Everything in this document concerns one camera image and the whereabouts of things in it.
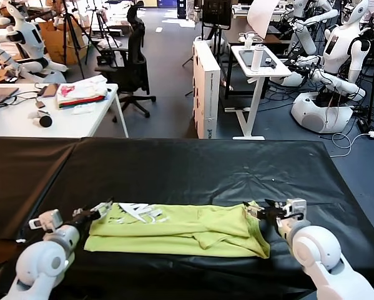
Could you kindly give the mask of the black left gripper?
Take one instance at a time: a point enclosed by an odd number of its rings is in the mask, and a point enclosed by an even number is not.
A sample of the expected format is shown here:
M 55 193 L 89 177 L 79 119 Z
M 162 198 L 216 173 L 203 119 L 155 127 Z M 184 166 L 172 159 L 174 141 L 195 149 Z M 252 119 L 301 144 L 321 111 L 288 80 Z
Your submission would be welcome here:
M 111 210 L 113 200 L 114 198 L 110 197 L 94 207 L 83 207 L 74 210 L 72 220 L 66 222 L 66 224 L 77 230 L 83 230 L 92 221 L 104 218 Z

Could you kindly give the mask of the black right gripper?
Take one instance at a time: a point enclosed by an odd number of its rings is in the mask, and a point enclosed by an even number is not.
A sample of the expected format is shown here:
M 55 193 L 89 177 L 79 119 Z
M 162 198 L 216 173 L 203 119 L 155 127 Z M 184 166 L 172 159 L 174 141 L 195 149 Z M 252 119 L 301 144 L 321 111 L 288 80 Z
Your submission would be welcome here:
M 286 210 L 282 209 L 282 202 L 274 201 L 271 199 L 265 199 L 268 207 L 261 209 L 260 206 L 256 204 L 250 204 L 249 202 L 244 202 L 245 212 L 252 217 L 258 218 L 260 220 L 266 220 L 274 228 L 278 228 L 277 219 L 283 219 L 286 215 Z

